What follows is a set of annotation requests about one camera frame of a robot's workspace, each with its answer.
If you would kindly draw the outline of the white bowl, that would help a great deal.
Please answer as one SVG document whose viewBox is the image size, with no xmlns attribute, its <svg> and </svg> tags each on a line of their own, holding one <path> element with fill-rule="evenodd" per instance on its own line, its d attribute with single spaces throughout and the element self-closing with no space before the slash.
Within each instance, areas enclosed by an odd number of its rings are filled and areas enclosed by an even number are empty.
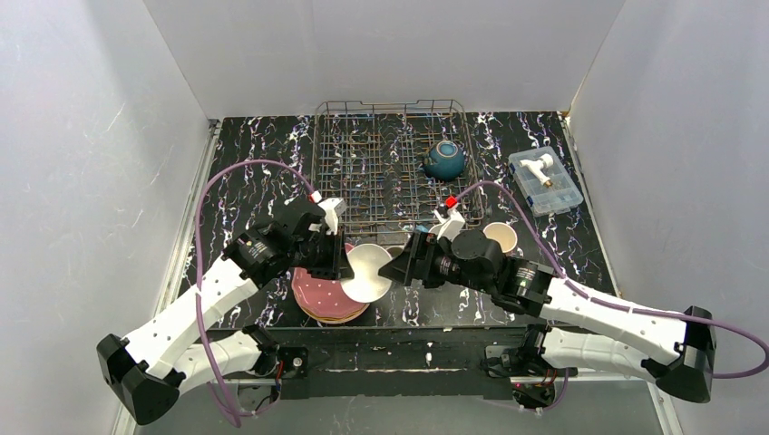
<svg viewBox="0 0 769 435">
<path fill-rule="evenodd" d="M 392 281 L 379 275 L 379 269 L 392 259 L 385 248 L 376 244 L 361 244 L 353 247 L 347 258 L 354 277 L 343 279 L 341 288 L 351 300 L 370 304 L 384 297 Z"/>
</svg>

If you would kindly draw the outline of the pink handled mug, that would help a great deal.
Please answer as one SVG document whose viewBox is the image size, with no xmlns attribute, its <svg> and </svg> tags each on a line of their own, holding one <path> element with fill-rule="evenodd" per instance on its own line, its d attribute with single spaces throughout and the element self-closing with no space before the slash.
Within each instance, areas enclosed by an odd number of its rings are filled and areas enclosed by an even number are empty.
<svg viewBox="0 0 769 435">
<path fill-rule="evenodd" d="M 496 241 L 505 255 L 510 255 L 518 244 L 516 231 L 504 222 L 492 222 L 484 227 L 482 233 L 490 240 Z"/>
</svg>

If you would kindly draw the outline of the teal bowl beige inside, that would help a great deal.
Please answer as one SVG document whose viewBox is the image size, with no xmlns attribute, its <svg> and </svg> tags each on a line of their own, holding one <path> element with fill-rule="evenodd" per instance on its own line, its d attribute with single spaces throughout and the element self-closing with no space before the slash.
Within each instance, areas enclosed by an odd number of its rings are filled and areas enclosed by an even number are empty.
<svg viewBox="0 0 769 435">
<path fill-rule="evenodd" d="M 427 177 L 449 182 L 459 178 L 466 166 L 464 150 L 451 140 L 442 140 L 423 155 L 423 171 Z"/>
</svg>

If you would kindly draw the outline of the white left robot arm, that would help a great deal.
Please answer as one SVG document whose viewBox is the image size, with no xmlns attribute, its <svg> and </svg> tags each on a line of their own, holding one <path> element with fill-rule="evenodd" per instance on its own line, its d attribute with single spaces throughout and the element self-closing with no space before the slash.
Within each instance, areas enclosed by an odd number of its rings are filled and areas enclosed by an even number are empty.
<svg viewBox="0 0 769 435">
<path fill-rule="evenodd" d="M 219 373 L 270 375 L 279 346 L 258 327 L 203 343 L 208 330 L 235 305 L 295 267 L 327 281 L 354 277 L 346 255 L 341 198 L 296 198 L 272 219 L 235 237 L 187 290 L 143 326 L 97 346 L 102 377 L 139 425 L 155 422 L 190 389 Z"/>
</svg>

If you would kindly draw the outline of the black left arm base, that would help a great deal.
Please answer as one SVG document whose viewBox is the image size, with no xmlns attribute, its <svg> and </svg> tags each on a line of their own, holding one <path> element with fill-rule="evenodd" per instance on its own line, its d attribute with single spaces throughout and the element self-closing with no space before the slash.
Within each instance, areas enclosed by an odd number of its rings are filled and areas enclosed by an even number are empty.
<svg viewBox="0 0 769 435">
<path fill-rule="evenodd" d="M 241 332 L 253 339 L 261 351 L 251 371 L 257 378 L 272 381 L 269 394 L 252 409 L 255 415 L 259 415 L 281 398 L 284 379 L 303 379 L 307 376 L 309 351 L 303 346 L 280 344 L 259 325 L 247 326 Z"/>
</svg>

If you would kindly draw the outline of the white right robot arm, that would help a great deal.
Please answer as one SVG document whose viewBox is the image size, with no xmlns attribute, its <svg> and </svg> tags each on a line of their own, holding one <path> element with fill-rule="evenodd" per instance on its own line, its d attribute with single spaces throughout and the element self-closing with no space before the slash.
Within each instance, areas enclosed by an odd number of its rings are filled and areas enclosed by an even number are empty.
<svg viewBox="0 0 769 435">
<path fill-rule="evenodd" d="M 402 285 L 460 285 L 488 295 L 507 313 L 539 319 L 518 346 L 485 357 L 482 368 L 495 377 L 549 377 L 583 368 L 639 378 L 684 401 L 711 399 L 715 334 L 705 309 L 622 305 L 550 267 L 505 255 L 478 230 L 454 239 L 415 231 L 378 274 Z"/>
</svg>

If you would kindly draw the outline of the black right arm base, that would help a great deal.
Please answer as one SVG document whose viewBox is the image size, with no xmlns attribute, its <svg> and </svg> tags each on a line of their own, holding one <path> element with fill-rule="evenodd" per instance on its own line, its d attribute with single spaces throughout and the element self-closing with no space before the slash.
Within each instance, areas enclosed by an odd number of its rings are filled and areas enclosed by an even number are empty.
<svg viewBox="0 0 769 435">
<path fill-rule="evenodd" d="M 533 383 L 513 382 L 513 399 L 527 411 L 544 411 L 559 399 L 556 380 L 567 386 L 568 378 L 576 376 L 576 367 L 557 368 L 544 360 L 544 339 L 553 328 L 530 325 L 517 346 L 490 345 L 480 359 L 480 368 L 492 378 L 531 377 Z"/>
</svg>

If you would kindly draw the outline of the small grey cup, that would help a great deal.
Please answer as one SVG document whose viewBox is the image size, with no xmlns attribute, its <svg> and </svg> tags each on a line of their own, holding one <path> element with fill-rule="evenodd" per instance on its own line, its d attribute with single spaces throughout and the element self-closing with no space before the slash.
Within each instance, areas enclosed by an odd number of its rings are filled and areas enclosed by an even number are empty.
<svg viewBox="0 0 769 435">
<path fill-rule="evenodd" d="M 385 250 L 391 256 L 391 258 L 396 258 L 403 252 L 403 248 L 401 246 L 388 246 Z"/>
</svg>

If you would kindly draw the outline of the pink polka dot plate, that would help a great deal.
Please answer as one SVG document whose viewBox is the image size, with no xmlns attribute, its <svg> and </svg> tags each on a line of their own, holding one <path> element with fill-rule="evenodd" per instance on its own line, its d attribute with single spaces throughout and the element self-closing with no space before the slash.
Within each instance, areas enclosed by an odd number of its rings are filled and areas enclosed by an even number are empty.
<svg viewBox="0 0 769 435">
<path fill-rule="evenodd" d="M 361 310 L 365 305 L 348 298 L 339 281 L 312 277 L 304 268 L 295 267 L 291 288 L 298 306 L 324 317 L 342 317 Z"/>
</svg>

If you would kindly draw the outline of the pink bottom plate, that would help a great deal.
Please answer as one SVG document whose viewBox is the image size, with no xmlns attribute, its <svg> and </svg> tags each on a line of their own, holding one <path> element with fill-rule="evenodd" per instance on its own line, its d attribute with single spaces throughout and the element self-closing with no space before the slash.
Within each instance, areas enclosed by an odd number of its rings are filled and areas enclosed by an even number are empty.
<svg viewBox="0 0 769 435">
<path fill-rule="evenodd" d="M 306 310 L 304 307 L 302 307 L 302 311 L 308 315 L 311 319 L 314 319 L 318 321 L 321 324 L 345 324 L 347 322 L 350 322 L 352 320 L 355 320 L 358 318 L 361 314 L 363 314 L 369 305 L 365 305 L 361 310 L 352 312 L 351 314 L 347 316 L 342 317 L 324 317 L 317 314 L 312 313 L 311 311 Z"/>
</svg>

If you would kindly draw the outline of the clear plastic parts box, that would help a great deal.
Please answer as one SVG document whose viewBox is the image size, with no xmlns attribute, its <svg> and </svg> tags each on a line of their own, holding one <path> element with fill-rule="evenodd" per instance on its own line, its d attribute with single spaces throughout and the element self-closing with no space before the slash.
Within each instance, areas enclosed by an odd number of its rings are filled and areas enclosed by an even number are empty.
<svg viewBox="0 0 769 435">
<path fill-rule="evenodd" d="M 512 153 L 508 165 L 534 217 L 567 213 L 584 202 L 550 146 Z"/>
</svg>

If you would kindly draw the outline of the white pipe fitting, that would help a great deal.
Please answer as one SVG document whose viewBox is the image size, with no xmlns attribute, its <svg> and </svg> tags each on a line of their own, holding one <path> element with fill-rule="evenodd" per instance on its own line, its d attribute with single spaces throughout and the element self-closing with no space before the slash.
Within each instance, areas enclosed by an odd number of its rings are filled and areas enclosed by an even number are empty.
<svg viewBox="0 0 769 435">
<path fill-rule="evenodd" d="M 545 188 L 550 188 L 552 186 L 551 178 L 545 174 L 545 170 L 554 164 L 554 159 L 550 154 L 543 154 L 537 159 L 522 159 L 520 164 L 523 168 L 531 172 L 542 186 Z"/>
</svg>

